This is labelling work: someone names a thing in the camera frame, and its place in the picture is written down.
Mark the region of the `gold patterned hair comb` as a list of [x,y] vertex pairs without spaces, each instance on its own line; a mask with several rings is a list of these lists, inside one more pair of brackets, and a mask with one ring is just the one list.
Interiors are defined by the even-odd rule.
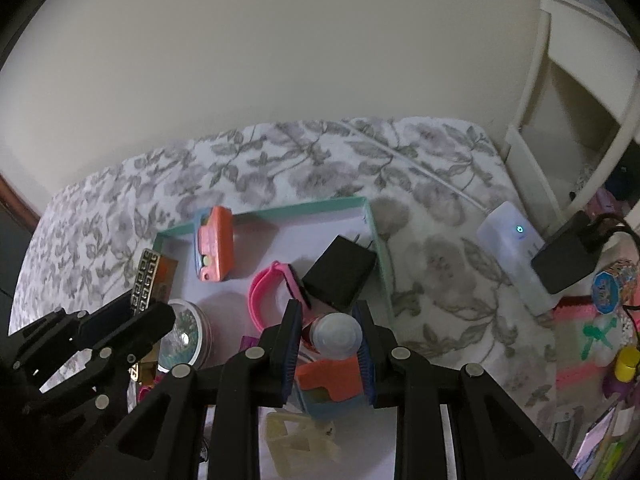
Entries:
[[[151,249],[145,249],[142,252],[130,298],[134,314],[145,311],[154,298],[154,278],[159,263],[160,254],[158,252],[153,252]],[[156,342],[153,344],[152,350],[130,368],[132,380],[142,386],[152,385],[157,373],[159,351],[160,344]]]

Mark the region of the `orange blue toy case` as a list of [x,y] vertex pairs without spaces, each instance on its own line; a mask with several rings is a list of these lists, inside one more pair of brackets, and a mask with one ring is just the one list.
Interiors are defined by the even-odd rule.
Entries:
[[197,214],[195,226],[195,267],[198,279],[206,283],[224,281],[234,267],[233,214],[215,206]]
[[315,419],[329,420],[366,403],[356,356],[300,364],[295,393],[300,408]]

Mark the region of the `pink wrist band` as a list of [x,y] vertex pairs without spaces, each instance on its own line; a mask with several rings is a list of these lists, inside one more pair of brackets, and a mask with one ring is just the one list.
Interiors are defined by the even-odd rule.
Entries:
[[311,314],[311,301],[294,266],[291,263],[273,261],[254,276],[247,293],[248,314],[259,333],[268,326],[270,311],[277,310],[282,287],[286,288],[291,299],[300,303],[304,320]]

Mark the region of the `black power adapter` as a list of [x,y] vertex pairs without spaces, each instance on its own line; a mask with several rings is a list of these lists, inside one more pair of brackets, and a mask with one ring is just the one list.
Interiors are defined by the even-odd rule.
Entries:
[[358,299],[378,257],[344,236],[337,236],[302,278],[308,295],[347,312]]

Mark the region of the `magenta rectangular packet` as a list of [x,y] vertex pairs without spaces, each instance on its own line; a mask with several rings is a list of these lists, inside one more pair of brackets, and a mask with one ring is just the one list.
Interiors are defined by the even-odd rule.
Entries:
[[259,339],[253,336],[243,336],[241,338],[239,352],[245,352],[249,348],[256,347],[259,344]]

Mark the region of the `round glitter snow globe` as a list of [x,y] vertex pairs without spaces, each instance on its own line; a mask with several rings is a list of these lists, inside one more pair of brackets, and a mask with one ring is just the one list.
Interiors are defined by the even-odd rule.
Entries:
[[198,370],[213,351],[212,326],[205,313],[190,301],[171,299],[175,313],[174,327],[160,340],[157,368],[167,374],[178,364],[188,364]]

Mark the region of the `pink crochet mat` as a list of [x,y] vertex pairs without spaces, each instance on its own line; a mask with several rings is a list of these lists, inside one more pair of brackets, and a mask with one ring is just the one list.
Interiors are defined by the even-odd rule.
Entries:
[[578,396],[600,392],[605,399],[617,394],[626,398],[634,390],[614,376],[616,356],[625,346],[636,346],[636,319],[617,308],[602,315],[589,296],[565,296],[552,310],[555,336],[555,387],[560,393]]

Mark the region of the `white power bank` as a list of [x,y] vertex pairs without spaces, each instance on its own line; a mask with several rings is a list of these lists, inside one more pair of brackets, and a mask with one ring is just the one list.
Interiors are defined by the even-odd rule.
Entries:
[[494,257],[533,315],[551,311],[558,295],[550,295],[532,267],[544,241],[517,206],[504,202],[477,229],[480,248]]

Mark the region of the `round blue cartoon sticker tin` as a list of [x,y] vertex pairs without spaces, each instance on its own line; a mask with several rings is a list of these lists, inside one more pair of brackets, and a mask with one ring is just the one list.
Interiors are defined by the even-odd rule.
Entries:
[[620,284],[612,272],[602,270],[594,276],[591,299],[598,313],[602,315],[613,313],[622,304]]

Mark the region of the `black charger brick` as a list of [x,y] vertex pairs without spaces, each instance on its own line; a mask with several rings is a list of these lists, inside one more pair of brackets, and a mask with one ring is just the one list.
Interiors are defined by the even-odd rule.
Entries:
[[605,244],[603,223],[608,214],[591,219],[577,211],[532,259],[532,268],[546,291],[555,295],[594,271]]

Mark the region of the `teal cardboard box tray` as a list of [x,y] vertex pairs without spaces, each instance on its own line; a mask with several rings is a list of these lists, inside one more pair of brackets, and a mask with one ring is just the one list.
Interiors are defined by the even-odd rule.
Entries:
[[[369,203],[364,198],[322,200],[251,211],[233,219],[235,265],[220,283],[202,282],[195,271],[195,226],[157,234],[153,248],[177,261],[171,298],[195,304],[209,322],[210,344],[205,366],[226,362],[239,351],[244,336],[257,336],[250,320],[247,293],[254,276],[273,261],[290,264],[304,276],[334,238],[342,236],[376,252],[376,266],[360,292],[374,322],[393,322],[388,292],[388,258],[376,234]],[[340,411],[335,419],[340,459],[320,460],[305,467],[299,479],[389,479],[394,474],[396,413],[374,410],[366,402]]]

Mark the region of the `floral grey white blanket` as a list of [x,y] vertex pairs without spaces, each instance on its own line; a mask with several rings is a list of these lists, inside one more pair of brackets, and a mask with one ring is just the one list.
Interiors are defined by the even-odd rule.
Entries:
[[393,329],[449,367],[477,362],[542,431],[556,408],[549,315],[523,304],[480,247],[480,222],[518,193],[494,144],[452,118],[281,122],[134,156],[53,196],[26,250],[10,330],[57,307],[96,310],[134,280],[160,231],[236,212],[360,196],[390,256]]

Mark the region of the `white wooden shelf unit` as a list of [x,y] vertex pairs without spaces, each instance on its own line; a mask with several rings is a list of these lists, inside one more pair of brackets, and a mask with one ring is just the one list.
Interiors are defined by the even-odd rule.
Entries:
[[639,135],[639,51],[575,0],[540,0],[532,62],[502,157],[543,231],[585,208]]

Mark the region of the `cream plastic toy frame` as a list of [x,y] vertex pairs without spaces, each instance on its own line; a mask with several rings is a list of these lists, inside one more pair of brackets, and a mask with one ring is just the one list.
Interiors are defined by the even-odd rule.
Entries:
[[293,478],[328,460],[339,463],[342,451],[335,435],[334,422],[305,414],[280,411],[265,417],[264,439],[281,478]]

